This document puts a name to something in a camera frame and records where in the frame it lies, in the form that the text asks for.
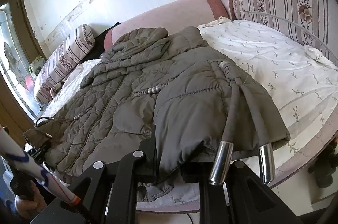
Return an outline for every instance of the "chrome metal cylinder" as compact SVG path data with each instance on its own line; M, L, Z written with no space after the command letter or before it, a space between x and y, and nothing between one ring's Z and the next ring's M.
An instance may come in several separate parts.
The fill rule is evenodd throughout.
M276 178L271 143L259 147L259 168L262 183L267 184Z
M212 167L209 183L211 185L222 185L228 173L234 144L227 141L221 141L216 153L214 165Z

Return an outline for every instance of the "floral pillowcase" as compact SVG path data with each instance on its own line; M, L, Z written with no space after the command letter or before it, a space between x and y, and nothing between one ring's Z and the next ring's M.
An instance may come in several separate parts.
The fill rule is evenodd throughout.
M95 45L91 28L82 24L68 35L41 69L34 88L34 97L42 105L52 101L51 88L61 82Z

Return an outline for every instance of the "stained glass window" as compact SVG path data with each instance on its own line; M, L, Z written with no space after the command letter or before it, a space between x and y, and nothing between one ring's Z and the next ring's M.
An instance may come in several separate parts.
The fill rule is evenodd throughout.
M9 4L0 6L0 72L13 96L35 121L42 108L34 99L34 81L12 23Z

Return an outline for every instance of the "bed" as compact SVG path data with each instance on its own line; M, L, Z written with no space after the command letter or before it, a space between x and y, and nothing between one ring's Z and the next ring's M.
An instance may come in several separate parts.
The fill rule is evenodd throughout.
M304 46L292 41L284 34L255 22L236 20L231 22L221 18L198 27L209 45L230 57L272 96L285 122L291 141L274 151L277 179L271 186L286 178L290 165L302 160L294 156L300 154L318 135L331 138L332 126L338 103L338 72L335 65L327 67L318 62L324 56L312 58L306 54ZM45 117L52 117L77 91L84 76L100 59L89 60L78 65L65 81L61 91L47 106ZM248 166L259 174L258 158L244 159ZM192 211L198 204L198 184L185 184L180 176L170 194L153 202L139 202L138 210L168 210L179 205L180 209Z
M274 152L277 178L270 184L273 187L309 164L338 130L337 71L323 66L319 59L315 60L325 56L337 65L338 50L334 42L337 27L328 23L336 20L337 4L334 0L309 2L312 6L304 7L293 1L297 9L290 7L286 11L278 4L277 9L273 4L262 8L257 0L181 0L123 22L107 33L104 47L108 49L120 36L136 28L165 27L172 34L188 25L205 24L200 26L203 38L210 46L242 64L241 68L248 70L267 89L290 130L290 143ZM320 11L309 12L315 7L319 9L320 4L330 9L325 17ZM243 21L217 20L219 16ZM318 27L310 21L316 21ZM314 52L317 53L315 59L311 58L309 51L305 53L303 44L318 48L324 56L317 51ZM52 116L77 92L79 82L97 61L85 62L73 71L44 115ZM245 161L258 173L257 158ZM170 194L153 202L138 203L137 209L149 212L198 211L198 193L197 184L186 185L178 176Z

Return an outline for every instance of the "black metal bracket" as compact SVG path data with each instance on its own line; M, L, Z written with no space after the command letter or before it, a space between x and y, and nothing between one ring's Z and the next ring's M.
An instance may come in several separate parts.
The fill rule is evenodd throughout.
M41 165L45 159L45 154L50 147L50 141L46 141L37 151L30 149L28 154L35 160L36 163ZM9 187L13 191L14 195L24 197L28 200L33 200L33 190L30 181L34 181L34 178L22 171L18 171L4 158L2 158L2 161L5 165L8 176L12 176Z
M155 129L150 139L121 161L105 165L99 161L69 186L82 200L90 217L100 224L134 224L138 182L157 180ZM200 185L200 224L301 224L296 215L242 161L230 165L226 186L209 184L212 163L186 163L181 174L186 183ZM32 224L85 224L86 220L68 204L55 199Z

